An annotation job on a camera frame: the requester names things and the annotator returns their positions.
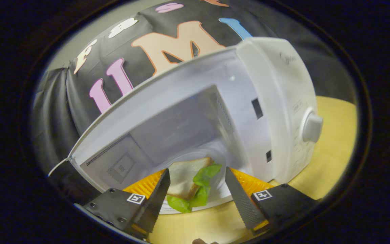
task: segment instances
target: sandwich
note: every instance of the sandwich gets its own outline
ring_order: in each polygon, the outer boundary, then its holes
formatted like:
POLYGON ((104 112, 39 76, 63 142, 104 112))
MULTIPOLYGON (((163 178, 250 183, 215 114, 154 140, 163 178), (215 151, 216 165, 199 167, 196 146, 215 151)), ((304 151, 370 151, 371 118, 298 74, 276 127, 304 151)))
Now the sandwich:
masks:
POLYGON ((205 206, 212 188, 210 180, 221 167, 209 157, 174 162, 168 168, 171 179, 167 192, 168 205, 181 213, 190 213, 193 207, 205 206))

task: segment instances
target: white bread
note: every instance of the white bread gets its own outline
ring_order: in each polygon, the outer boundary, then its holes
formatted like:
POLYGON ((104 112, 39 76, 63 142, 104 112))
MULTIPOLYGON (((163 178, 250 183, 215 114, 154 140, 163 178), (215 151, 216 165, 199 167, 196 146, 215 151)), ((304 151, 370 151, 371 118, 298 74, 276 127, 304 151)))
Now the white bread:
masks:
POLYGON ((191 161, 174 162, 169 169, 171 184, 167 195, 190 200, 199 186, 192 179, 202 168, 212 165, 211 158, 195 159, 191 161))

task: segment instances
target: lettuce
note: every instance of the lettuce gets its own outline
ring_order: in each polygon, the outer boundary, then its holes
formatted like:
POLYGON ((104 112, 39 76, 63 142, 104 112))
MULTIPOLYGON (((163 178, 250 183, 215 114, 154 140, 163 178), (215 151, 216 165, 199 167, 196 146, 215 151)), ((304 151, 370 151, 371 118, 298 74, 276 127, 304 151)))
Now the lettuce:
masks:
POLYGON ((210 190, 212 188, 210 186, 210 180, 219 173, 222 167, 220 164, 215 164, 215 162, 213 163, 213 165, 200 169, 192 179, 196 185, 199 185, 195 196, 189 201, 173 196, 167 196, 169 207, 172 207, 181 213, 190 213, 192 212, 192 207, 207 205, 207 198, 209 197, 210 190))

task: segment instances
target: microwave control knob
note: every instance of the microwave control knob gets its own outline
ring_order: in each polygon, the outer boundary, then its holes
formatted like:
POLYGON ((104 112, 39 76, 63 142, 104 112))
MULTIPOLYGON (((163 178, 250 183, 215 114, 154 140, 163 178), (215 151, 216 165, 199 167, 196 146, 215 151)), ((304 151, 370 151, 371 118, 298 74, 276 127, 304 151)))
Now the microwave control knob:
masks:
POLYGON ((304 142, 317 142, 322 133, 323 118, 315 115, 313 112, 306 117, 305 125, 302 130, 302 139, 304 142))

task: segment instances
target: table surface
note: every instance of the table surface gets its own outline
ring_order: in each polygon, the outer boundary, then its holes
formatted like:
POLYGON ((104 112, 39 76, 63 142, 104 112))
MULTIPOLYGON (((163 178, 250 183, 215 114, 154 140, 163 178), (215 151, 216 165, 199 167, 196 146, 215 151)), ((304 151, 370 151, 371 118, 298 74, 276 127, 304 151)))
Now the table surface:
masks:
MULTIPOLYGON (((318 113, 323 117, 322 134, 311 162, 288 184, 305 195, 323 198, 347 167, 356 139, 356 106, 343 100, 317 96, 318 113)), ((153 244, 206 243, 234 244, 254 236, 244 226, 234 201, 192 213, 159 215, 148 241, 153 244)))

